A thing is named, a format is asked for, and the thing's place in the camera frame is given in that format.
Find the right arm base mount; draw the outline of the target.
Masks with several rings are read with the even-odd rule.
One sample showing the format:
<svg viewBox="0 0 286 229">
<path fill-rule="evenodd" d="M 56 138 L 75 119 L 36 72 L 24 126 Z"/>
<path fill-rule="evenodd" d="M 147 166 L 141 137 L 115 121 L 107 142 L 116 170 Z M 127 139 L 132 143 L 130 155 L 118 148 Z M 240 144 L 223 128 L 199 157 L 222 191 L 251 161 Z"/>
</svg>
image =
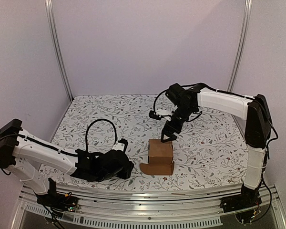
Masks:
<svg viewBox="0 0 286 229">
<path fill-rule="evenodd" d="M 262 203 L 259 196 L 260 187 L 261 184 L 255 189 L 250 189 L 243 184 L 240 194 L 221 198 L 219 207 L 224 212 L 231 212 L 259 205 Z"/>
</svg>

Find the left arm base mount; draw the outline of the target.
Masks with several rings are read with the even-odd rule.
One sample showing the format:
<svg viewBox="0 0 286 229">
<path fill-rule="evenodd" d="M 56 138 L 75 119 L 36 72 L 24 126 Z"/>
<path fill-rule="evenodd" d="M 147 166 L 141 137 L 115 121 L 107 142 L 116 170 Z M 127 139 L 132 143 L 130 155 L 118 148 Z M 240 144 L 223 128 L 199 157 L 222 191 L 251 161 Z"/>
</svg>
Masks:
<svg viewBox="0 0 286 229">
<path fill-rule="evenodd" d="M 75 211 L 79 199 L 71 192 L 60 194 L 57 192 L 56 182 L 48 178 L 49 189 L 46 194 L 37 194 L 37 203 L 50 207 L 56 211 Z"/>
</svg>

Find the brown cardboard box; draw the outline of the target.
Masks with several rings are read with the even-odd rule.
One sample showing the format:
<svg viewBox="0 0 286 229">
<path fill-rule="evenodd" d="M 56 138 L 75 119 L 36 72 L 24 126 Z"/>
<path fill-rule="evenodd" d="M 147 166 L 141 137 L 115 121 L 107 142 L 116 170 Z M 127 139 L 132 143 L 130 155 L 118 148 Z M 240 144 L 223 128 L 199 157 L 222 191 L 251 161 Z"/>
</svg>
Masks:
<svg viewBox="0 0 286 229">
<path fill-rule="evenodd" d="M 162 143 L 160 139 L 149 139 L 148 162 L 141 163 L 139 167 L 146 175 L 171 176 L 174 172 L 172 141 Z"/>
</svg>

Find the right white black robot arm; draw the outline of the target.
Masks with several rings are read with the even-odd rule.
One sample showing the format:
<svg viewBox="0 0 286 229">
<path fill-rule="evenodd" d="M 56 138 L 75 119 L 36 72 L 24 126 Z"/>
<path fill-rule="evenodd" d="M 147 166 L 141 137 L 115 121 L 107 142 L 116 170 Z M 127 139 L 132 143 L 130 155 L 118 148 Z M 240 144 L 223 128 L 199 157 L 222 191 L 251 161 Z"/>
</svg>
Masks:
<svg viewBox="0 0 286 229">
<path fill-rule="evenodd" d="M 205 83 L 184 86 L 175 83 L 163 93 L 176 106 L 173 112 L 155 112 L 156 116 L 166 119 L 161 132 L 163 143 L 176 140 L 183 124 L 190 121 L 191 114 L 199 114 L 201 107 L 219 110 L 246 122 L 245 143 L 248 149 L 248 162 L 237 204 L 241 208 L 247 208 L 255 201 L 261 186 L 269 159 L 269 144 L 278 139 L 278 134 L 274 138 L 271 137 L 271 133 L 276 130 L 266 98 L 261 94 L 250 97 L 222 91 Z"/>
</svg>

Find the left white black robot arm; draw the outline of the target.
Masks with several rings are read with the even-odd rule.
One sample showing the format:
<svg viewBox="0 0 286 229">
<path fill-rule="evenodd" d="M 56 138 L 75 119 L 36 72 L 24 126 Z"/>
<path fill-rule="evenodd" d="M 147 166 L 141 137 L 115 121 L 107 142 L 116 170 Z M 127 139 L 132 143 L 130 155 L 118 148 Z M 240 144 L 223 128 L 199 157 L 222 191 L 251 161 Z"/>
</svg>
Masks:
<svg viewBox="0 0 286 229">
<path fill-rule="evenodd" d="M 128 179 L 134 164 L 126 155 L 128 142 L 116 139 L 106 153 L 87 149 L 67 149 L 30 134 L 13 119 L 0 129 L 0 169 L 16 175 L 51 207 L 61 203 L 60 194 L 50 189 L 55 183 L 45 178 L 30 161 L 51 166 L 71 177 L 89 182 L 102 182 L 118 177 Z"/>
</svg>

